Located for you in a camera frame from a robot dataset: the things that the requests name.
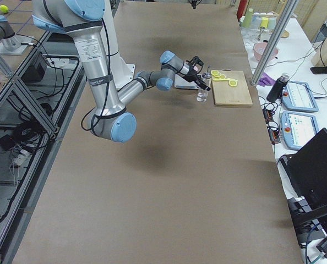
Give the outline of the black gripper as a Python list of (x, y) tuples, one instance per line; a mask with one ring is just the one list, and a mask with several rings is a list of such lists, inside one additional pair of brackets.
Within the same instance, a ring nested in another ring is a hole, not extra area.
[(206, 91), (210, 91), (211, 88), (207, 86), (207, 84), (198, 76), (198, 68), (194, 65), (185, 64), (183, 69), (187, 70), (186, 73), (183, 74), (183, 79), (187, 82), (194, 82), (199, 89), (203, 89)]

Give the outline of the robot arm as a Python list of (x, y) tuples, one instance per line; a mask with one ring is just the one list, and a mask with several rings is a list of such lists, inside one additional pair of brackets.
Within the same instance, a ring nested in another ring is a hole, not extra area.
[(135, 134), (137, 120), (127, 112), (126, 105), (143, 91), (154, 86), (168, 91), (177, 75), (205, 91), (210, 88), (194, 68), (196, 64), (203, 65), (199, 57), (185, 62), (173, 52), (165, 51), (160, 57), (159, 71), (141, 71), (117, 90), (110, 69), (110, 47), (103, 44), (101, 37), (101, 31), (107, 29), (103, 20), (105, 11), (104, 1), (32, 2), (35, 26), (66, 34), (74, 41), (96, 103), (90, 111), (88, 131), (114, 142), (127, 142)]

